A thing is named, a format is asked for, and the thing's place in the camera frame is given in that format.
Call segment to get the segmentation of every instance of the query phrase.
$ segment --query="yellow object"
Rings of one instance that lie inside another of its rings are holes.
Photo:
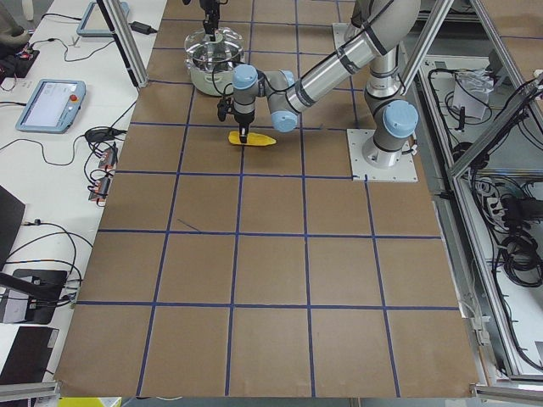
[[[110,397],[105,399],[95,398],[61,398],[59,407],[119,407],[122,398]]]
[[[275,144],[277,140],[266,136],[265,134],[249,132],[247,135],[247,142],[242,143],[239,141],[239,131],[230,131],[228,134],[228,141],[234,146],[253,146],[253,147],[265,147]]]

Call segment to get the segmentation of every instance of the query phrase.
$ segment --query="power adapter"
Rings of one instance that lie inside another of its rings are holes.
[[[141,32],[142,34],[145,34],[146,36],[148,36],[149,34],[155,34],[156,32],[158,32],[152,26],[144,24],[144,23],[140,23],[139,21],[134,21],[130,23],[130,28],[132,28],[132,31]]]
[[[98,127],[95,129],[87,130],[85,132],[85,139],[87,142],[109,142],[114,140],[115,137],[125,134],[124,130],[117,130],[111,127]]]

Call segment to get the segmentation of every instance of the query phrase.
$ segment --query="connector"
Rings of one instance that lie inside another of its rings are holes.
[[[115,167],[115,164],[117,164],[118,153],[119,150],[115,144],[113,145],[113,147],[107,148],[102,154],[102,158],[100,159],[98,168],[105,171],[113,169],[113,167]]]
[[[91,189],[91,193],[88,197],[89,201],[96,203],[103,202],[108,197],[109,186],[111,185],[111,178],[105,176],[96,181],[96,184]]]

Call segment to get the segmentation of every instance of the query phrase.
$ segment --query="clear plastic container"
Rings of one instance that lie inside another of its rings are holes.
[[[193,84],[213,96],[224,92],[232,83],[233,69],[244,62],[243,38],[226,27],[217,30],[214,42],[203,29],[194,32],[185,40],[185,51]]]

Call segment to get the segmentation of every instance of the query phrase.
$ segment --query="blue joint cover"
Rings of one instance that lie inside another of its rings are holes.
[[[292,86],[295,82],[294,74],[290,70],[281,70],[281,72],[285,75],[285,78],[287,78],[288,86]]]
[[[273,128],[281,133],[292,131],[298,125],[298,116],[288,110],[279,110],[271,114]]]
[[[238,65],[234,69],[234,88],[239,89],[240,91],[249,89],[256,83],[257,78],[258,74],[253,65]]]
[[[394,100],[384,110],[383,123],[392,136],[407,138],[417,127],[418,112],[405,100]]]

